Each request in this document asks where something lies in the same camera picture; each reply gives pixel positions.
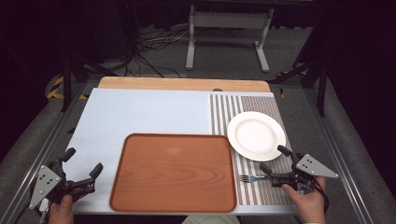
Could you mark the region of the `brown wood-grain tray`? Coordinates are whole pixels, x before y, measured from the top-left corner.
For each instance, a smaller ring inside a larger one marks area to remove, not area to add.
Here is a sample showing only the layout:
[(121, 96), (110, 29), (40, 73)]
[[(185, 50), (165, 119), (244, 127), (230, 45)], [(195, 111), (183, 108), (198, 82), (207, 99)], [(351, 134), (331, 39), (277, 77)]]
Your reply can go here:
[(133, 133), (126, 137), (110, 207), (132, 213), (230, 213), (237, 204), (226, 137)]

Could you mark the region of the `aluminium frame rail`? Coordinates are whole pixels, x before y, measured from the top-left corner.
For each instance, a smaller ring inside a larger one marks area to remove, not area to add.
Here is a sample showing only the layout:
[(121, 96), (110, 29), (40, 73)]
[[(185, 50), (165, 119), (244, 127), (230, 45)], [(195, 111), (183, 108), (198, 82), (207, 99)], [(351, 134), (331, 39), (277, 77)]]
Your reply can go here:
[(334, 136), (332, 135), (332, 131), (330, 130), (326, 119), (321, 116), (317, 109), (315, 94), (311, 90), (304, 90), (304, 95), (308, 103), (310, 104), (314, 116), (317, 120), (318, 126), (326, 139), (329, 154), (332, 158), (336, 170), (338, 171), (338, 174), (340, 175), (341, 182), (343, 183), (346, 194), (352, 204), (352, 207), (357, 215), (360, 224), (374, 224), (368, 208), (363, 198), (361, 197), (361, 193), (357, 188), (357, 184), (347, 167), (346, 161), (343, 158), (343, 155), (335, 141)]
[(66, 123), (73, 107), (78, 102), (79, 96), (83, 93), (85, 86), (85, 83), (77, 83), (75, 88), (72, 90), (69, 106), (64, 112), (60, 112), (57, 116), (44, 145), (36, 153), (36, 157), (33, 163), (29, 166), (29, 169), (18, 187), (16, 194), (9, 203), (5, 213), (0, 217), (0, 224), (15, 224), (18, 216), (22, 215), (25, 211), (25, 205), (30, 201), (30, 187), (35, 178), (35, 174), (41, 164), (46, 162), (52, 152), (60, 131)]

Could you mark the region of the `black tripod stand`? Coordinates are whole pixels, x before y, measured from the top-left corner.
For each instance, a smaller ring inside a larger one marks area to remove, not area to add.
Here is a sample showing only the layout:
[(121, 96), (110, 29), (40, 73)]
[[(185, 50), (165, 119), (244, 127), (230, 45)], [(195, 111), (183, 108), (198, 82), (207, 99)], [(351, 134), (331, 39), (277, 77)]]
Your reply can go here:
[(96, 70), (99, 74), (103, 74), (108, 77), (115, 77), (116, 74), (104, 68), (99, 63), (95, 63), (92, 60), (77, 53), (69, 53), (63, 59), (63, 71), (62, 75), (64, 78), (64, 102), (62, 112), (65, 112), (72, 103), (72, 86), (71, 77), (77, 76), (78, 82), (85, 82), (87, 80), (86, 69), (84, 65), (87, 64), (93, 70)]
[(317, 109), (319, 114), (324, 118), (324, 101), (327, 84), (327, 67), (324, 61), (304, 63), (289, 72), (281, 72), (280, 76), (267, 80), (267, 83), (280, 84), (302, 72), (305, 72), (305, 75), (300, 84), (304, 89), (311, 89), (313, 85), (318, 82)]

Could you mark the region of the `grey striped placemat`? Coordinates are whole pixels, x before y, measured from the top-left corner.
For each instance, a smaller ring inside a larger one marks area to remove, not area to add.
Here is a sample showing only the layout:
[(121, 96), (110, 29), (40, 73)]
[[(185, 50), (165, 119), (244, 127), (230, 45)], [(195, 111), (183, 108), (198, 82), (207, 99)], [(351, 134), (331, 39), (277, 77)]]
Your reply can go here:
[[(232, 95), (228, 92), (212, 93), (208, 96), (209, 105), (209, 132), (214, 135), (227, 137), (227, 127), (236, 115), (254, 111), (268, 115), (276, 120), (284, 132), (285, 127), (276, 104), (276, 98), (272, 93), (257, 95)], [(286, 134), (287, 143), (284, 147), (290, 147), (289, 138)], [(233, 172), (235, 176), (235, 188), (237, 206), (289, 206), (293, 205), (289, 196), (281, 188), (271, 186), (268, 179), (258, 180), (253, 183), (244, 183), (238, 179), (240, 175), (262, 175), (260, 164), (264, 162), (276, 174), (285, 174), (290, 171), (290, 158), (280, 154), (271, 161), (253, 161), (241, 156), (232, 147)]]

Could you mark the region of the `pale blue table mat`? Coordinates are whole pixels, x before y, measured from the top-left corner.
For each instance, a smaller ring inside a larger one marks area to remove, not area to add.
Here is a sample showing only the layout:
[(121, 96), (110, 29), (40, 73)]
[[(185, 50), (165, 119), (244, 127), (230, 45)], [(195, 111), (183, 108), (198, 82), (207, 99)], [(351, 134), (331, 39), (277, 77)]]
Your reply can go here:
[(149, 91), (96, 88), (82, 112), (69, 142), (75, 156), (64, 165), (68, 178), (80, 180), (101, 162), (103, 172), (96, 181), (96, 191), (74, 205), (84, 215), (280, 215), (293, 214), (289, 206), (243, 206), (230, 213), (132, 213), (117, 212), (109, 200), (120, 163), (123, 144), (133, 133), (207, 134), (209, 132), (208, 96), (228, 92), (232, 95), (257, 95), (271, 92), (231, 91)]

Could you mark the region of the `person's left hand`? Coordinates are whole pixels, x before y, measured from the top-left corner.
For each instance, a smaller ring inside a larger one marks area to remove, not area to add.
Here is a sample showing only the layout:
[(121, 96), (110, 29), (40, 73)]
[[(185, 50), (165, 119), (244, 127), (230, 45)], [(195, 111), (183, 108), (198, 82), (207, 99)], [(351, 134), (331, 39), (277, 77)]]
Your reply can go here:
[(63, 196), (60, 203), (49, 208), (49, 224), (74, 224), (73, 200), (70, 195)]

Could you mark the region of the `silver fork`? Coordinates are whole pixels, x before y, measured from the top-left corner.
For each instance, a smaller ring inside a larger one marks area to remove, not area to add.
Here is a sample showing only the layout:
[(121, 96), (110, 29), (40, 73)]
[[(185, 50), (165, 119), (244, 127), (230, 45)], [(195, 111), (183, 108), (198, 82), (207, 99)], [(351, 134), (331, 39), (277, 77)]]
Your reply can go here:
[(240, 176), (238, 176), (238, 179), (244, 183), (253, 183), (258, 180), (264, 180), (267, 178), (268, 178), (267, 175), (240, 175)]

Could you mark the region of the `white round plate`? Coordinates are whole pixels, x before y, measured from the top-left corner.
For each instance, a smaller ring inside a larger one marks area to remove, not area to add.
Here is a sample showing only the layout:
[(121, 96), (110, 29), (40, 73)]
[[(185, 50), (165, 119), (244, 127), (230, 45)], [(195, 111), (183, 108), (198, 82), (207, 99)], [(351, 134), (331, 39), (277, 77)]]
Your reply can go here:
[(278, 146), (287, 143), (281, 125), (263, 113), (248, 111), (236, 115), (228, 124), (227, 137), (241, 156), (253, 161), (271, 161), (280, 156)]

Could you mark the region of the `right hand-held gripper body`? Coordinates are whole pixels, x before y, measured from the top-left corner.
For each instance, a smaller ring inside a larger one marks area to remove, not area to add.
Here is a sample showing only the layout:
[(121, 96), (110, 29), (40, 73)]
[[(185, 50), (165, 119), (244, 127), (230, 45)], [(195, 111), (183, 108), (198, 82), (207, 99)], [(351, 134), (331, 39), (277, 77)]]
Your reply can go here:
[(305, 154), (291, 153), (291, 171), (286, 174), (271, 174), (272, 186), (280, 188), (283, 184), (291, 186), (295, 190), (314, 189), (317, 176), (338, 178), (339, 174), (313, 158)]

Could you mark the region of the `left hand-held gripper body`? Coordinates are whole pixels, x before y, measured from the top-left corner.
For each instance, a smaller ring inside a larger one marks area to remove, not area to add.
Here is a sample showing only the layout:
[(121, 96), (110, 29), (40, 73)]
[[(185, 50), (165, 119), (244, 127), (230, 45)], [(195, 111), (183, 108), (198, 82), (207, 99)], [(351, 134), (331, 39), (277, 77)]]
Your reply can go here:
[(64, 159), (41, 165), (36, 175), (29, 208), (36, 208), (44, 199), (59, 203), (64, 195), (70, 195), (74, 202), (91, 192), (91, 180), (72, 181), (66, 179)]

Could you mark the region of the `grey metal stand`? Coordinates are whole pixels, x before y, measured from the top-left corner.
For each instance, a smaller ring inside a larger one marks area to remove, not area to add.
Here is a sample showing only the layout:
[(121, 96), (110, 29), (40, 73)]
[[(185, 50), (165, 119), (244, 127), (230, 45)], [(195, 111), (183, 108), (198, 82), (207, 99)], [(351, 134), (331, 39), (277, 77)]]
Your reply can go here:
[(261, 37), (254, 42), (254, 47), (261, 65), (262, 71), (270, 71), (269, 64), (264, 54), (264, 43), (267, 37), (274, 10), (269, 9), (262, 14), (231, 13), (231, 12), (200, 12), (194, 5), (190, 6), (189, 16), (189, 45), (186, 58), (186, 69), (192, 70), (194, 64), (196, 27), (200, 28), (234, 28), (234, 29), (260, 29)]

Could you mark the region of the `person's right hand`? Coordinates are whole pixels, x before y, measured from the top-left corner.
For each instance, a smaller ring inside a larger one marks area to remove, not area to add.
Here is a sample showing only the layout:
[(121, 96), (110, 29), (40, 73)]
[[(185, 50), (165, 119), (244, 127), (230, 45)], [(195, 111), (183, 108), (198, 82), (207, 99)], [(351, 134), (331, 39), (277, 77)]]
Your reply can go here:
[(317, 190), (302, 195), (287, 184), (282, 189), (296, 205), (304, 224), (326, 224), (324, 197)]

